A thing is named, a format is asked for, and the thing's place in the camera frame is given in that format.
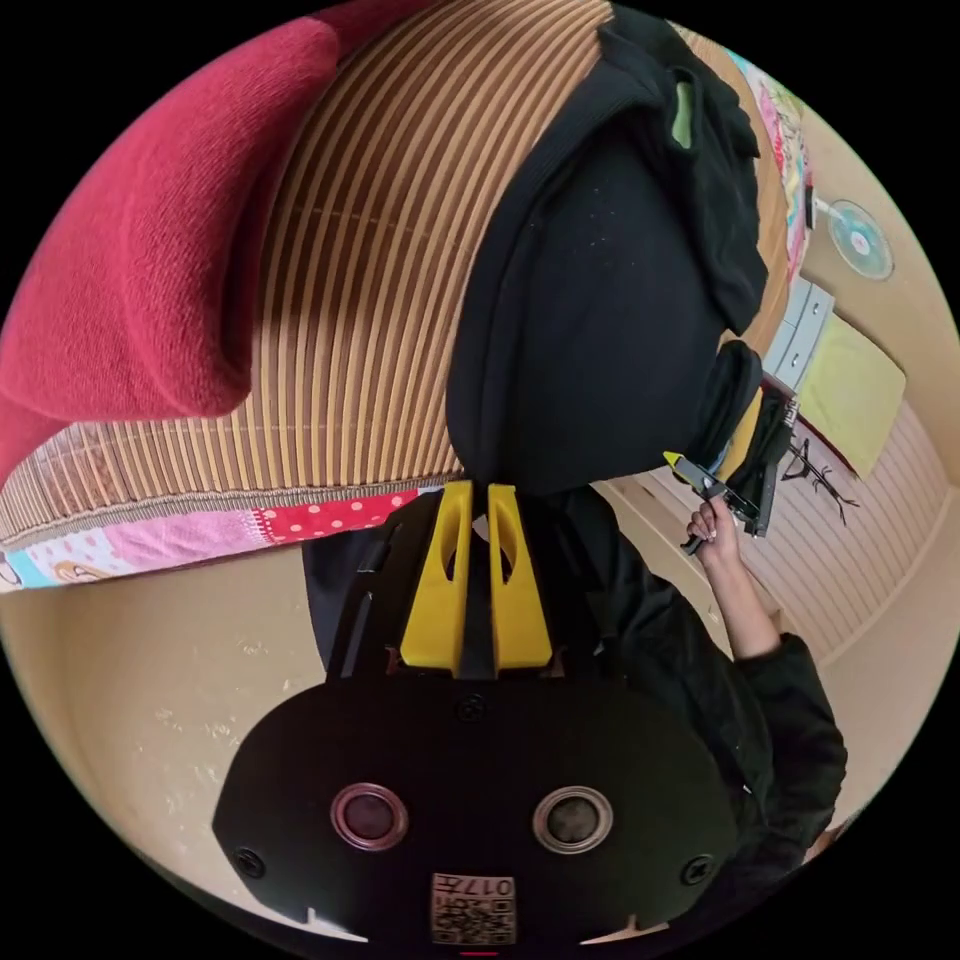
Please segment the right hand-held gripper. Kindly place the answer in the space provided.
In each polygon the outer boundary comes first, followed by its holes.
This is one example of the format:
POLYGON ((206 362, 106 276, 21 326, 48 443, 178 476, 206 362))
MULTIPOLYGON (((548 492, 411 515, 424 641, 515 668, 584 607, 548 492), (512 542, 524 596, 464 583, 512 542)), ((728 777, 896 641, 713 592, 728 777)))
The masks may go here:
POLYGON ((689 486, 698 497, 707 501, 713 497, 722 496, 734 517, 742 522, 744 532, 751 537, 759 537, 759 507, 756 504, 693 463, 685 455, 665 451, 663 456, 677 479, 689 486))

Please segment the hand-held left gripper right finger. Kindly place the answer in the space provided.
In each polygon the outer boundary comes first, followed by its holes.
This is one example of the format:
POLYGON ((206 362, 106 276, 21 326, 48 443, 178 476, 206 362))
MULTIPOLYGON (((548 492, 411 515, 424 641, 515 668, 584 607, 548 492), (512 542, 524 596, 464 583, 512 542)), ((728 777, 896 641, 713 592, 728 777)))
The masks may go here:
POLYGON ((496 667, 542 669, 551 660, 552 645, 513 486, 488 488, 487 521, 496 667))

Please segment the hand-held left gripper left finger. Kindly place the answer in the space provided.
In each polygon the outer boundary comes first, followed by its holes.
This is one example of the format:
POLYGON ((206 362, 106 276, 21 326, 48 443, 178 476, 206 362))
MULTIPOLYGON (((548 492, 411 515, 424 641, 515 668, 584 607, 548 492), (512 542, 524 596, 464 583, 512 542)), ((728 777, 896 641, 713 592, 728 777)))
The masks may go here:
POLYGON ((400 644, 406 666, 457 669, 463 651, 469 585, 473 488, 445 485, 437 502, 400 644))

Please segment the person's right hand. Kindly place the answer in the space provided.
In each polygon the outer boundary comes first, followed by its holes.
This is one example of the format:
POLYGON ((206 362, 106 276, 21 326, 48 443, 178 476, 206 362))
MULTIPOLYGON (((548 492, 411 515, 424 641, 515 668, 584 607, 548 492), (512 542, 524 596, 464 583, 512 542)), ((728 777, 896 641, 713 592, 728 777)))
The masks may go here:
POLYGON ((700 542, 696 556, 707 573, 741 562, 738 528, 723 495, 701 502, 691 514, 687 532, 700 542))

